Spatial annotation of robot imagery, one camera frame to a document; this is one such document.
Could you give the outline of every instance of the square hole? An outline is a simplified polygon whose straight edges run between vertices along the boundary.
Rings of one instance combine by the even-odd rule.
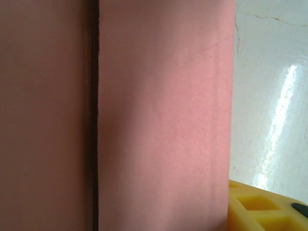
[[[238,196],[237,199],[247,210],[278,210],[271,200],[260,195]]]
[[[305,231],[305,227],[288,216],[257,218],[265,231]]]
[[[229,182],[229,188],[237,188],[238,186],[232,182]]]

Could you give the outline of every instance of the yellow plastic object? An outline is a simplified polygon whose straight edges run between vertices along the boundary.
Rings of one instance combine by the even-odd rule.
[[[291,204],[304,203],[229,181],[229,231],[308,231],[308,218]]]

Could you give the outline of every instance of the pink board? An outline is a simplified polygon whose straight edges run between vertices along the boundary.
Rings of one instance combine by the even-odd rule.
[[[91,229],[84,2],[0,1],[0,231]]]
[[[100,230],[226,228],[233,0],[102,0]]]

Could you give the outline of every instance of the shiny white surface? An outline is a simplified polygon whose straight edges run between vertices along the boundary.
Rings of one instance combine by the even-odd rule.
[[[237,0],[230,179],[308,203],[308,1]]]

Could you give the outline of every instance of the dark gap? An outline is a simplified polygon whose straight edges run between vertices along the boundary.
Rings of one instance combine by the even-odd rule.
[[[91,62],[90,62],[90,155],[92,168],[92,230],[98,231],[98,55],[99,0],[90,1]]]

